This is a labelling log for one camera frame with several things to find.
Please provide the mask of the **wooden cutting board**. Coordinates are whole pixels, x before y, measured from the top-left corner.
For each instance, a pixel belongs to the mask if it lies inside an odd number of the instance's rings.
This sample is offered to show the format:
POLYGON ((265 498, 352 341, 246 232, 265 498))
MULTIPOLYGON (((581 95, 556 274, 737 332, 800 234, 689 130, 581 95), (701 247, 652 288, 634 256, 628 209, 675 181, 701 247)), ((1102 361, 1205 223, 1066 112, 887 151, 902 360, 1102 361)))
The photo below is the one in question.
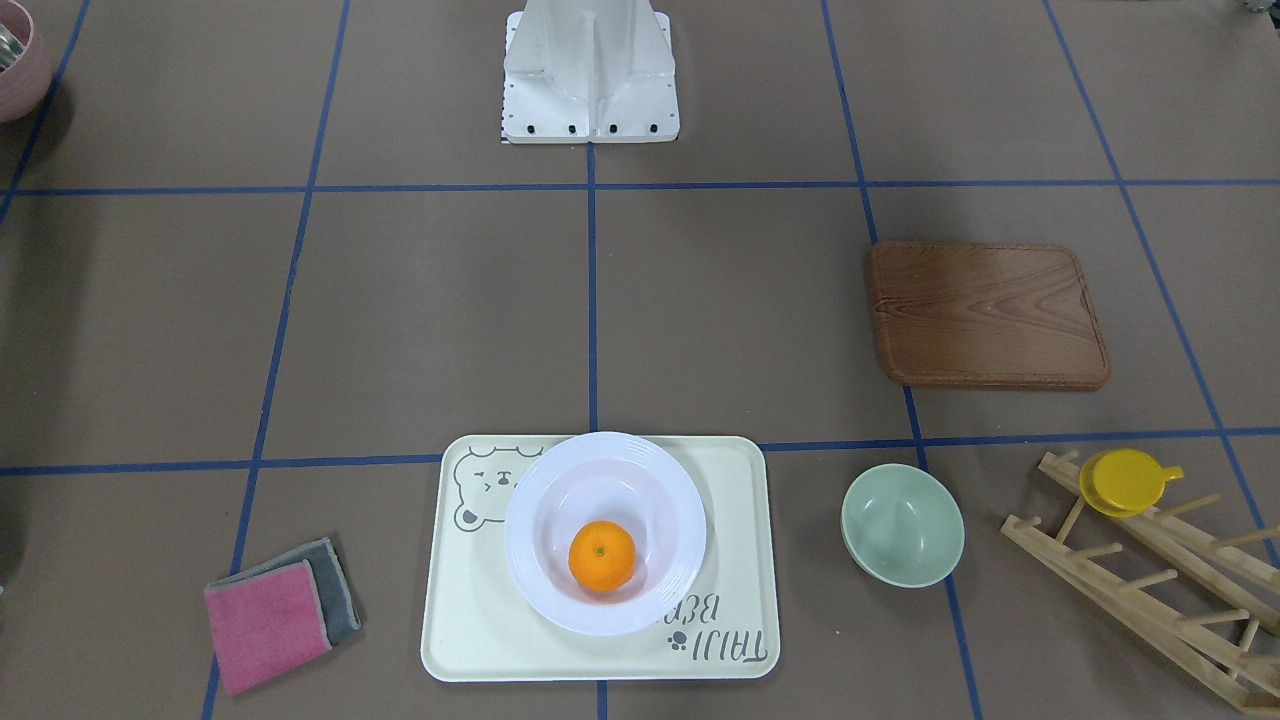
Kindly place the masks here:
POLYGON ((1082 265, 1052 245, 881 241, 879 364, 901 386, 1093 391, 1111 361, 1082 265))

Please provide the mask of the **orange fruit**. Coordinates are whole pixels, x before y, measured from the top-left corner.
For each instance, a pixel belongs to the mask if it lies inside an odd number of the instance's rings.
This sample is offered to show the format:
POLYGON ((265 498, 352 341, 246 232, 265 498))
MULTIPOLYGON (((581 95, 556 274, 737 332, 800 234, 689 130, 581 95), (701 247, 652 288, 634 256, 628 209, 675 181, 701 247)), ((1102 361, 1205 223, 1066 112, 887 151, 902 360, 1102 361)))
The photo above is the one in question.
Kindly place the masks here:
POLYGON ((585 591, 608 594, 621 589, 637 568, 637 548, 621 524, 595 520, 581 527, 570 544, 570 575, 585 591))

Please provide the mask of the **white plate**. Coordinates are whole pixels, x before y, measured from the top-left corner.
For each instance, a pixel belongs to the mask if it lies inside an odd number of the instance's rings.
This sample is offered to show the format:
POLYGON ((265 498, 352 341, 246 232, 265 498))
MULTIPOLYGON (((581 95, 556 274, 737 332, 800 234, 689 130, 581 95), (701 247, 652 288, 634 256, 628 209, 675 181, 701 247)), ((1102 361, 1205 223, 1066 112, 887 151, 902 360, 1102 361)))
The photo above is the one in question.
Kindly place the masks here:
POLYGON ((596 432, 548 448, 517 482, 506 511, 506 560, 526 602, 580 635, 627 635, 657 624, 692 588, 709 527, 690 471, 637 436, 596 432), (612 591, 573 578, 573 539, 593 521, 625 530, 635 548, 612 591))

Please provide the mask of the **grey cloth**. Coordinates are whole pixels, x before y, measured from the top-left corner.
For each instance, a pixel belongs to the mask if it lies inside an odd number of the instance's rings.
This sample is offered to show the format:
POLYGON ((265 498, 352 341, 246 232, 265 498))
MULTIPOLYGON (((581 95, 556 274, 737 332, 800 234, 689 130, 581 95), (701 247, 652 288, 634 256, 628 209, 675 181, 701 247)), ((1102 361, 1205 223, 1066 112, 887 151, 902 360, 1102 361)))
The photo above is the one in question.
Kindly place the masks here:
POLYGON ((205 589, 229 588, 302 561, 310 565, 314 574, 326 638, 330 646, 338 646, 361 628, 361 618, 351 594, 344 569, 329 537, 310 541, 265 562, 212 582, 205 589))

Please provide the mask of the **cream bear tray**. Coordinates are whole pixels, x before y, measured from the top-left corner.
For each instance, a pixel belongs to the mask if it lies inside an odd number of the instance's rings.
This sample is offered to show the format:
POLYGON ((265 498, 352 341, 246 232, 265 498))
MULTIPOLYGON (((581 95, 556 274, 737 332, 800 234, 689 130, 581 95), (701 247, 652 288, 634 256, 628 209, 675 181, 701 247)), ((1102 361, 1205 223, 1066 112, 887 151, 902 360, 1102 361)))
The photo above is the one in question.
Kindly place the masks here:
POLYGON ((590 637, 540 616, 506 560, 506 511, 525 471, 570 436, 465 436, 442 459, 420 641, 443 682, 751 679, 781 651, 765 459, 736 436, 643 437, 698 487, 709 527, 692 588, 657 624, 590 637))

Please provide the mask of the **green bowl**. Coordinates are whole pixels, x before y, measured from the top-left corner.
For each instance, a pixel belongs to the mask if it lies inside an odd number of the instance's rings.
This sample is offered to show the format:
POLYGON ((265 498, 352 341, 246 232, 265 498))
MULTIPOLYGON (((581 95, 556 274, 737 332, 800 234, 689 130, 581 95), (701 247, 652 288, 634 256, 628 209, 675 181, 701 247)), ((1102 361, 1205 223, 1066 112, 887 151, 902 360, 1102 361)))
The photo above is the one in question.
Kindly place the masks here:
POLYGON ((838 524, 854 562, 899 588, 941 583, 957 568, 966 543, 950 491, 928 471, 900 462, 856 475, 845 492, 838 524))

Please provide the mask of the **pink cloth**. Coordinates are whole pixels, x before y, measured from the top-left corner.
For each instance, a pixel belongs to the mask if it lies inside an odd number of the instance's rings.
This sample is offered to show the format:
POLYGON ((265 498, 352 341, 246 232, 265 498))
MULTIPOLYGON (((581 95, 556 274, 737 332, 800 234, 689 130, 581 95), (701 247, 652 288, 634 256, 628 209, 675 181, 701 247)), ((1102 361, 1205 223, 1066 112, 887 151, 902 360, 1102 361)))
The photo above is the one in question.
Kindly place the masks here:
POLYGON ((204 592, 221 684, 241 694, 333 650, 314 570, 288 564, 204 592))

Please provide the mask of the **pink bowl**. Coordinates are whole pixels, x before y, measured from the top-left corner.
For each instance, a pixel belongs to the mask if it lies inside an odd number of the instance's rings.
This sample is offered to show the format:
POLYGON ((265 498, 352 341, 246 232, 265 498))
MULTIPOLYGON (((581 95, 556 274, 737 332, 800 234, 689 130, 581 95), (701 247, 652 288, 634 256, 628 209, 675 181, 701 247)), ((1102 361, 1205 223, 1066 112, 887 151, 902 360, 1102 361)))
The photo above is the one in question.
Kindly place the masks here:
POLYGON ((47 95, 52 60, 38 24, 27 8, 3 1, 1 123, 31 114, 47 95))

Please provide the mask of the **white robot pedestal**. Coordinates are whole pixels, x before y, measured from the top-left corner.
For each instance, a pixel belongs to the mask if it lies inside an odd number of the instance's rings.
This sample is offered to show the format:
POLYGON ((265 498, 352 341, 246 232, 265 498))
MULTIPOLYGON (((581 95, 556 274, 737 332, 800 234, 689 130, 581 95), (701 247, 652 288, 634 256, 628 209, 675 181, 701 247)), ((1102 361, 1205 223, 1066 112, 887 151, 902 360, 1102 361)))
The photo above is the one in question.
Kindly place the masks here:
POLYGON ((681 131, 669 17, 649 1, 529 1, 506 18, 507 143, 664 143, 681 131))

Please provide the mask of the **yellow mug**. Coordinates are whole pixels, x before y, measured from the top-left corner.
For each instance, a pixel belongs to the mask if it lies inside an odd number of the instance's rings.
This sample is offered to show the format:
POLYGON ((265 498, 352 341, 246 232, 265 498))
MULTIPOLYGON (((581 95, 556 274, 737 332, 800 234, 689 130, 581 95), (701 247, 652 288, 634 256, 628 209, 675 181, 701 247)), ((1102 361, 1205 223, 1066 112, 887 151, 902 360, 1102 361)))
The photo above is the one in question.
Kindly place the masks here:
POLYGON ((1180 466, 1165 466, 1137 448, 1111 448, 1091 456, 1078 473, 1083 500, 1110 518, 1134 518, 1155 507, 1169 483, 1181 480, 1180 466))

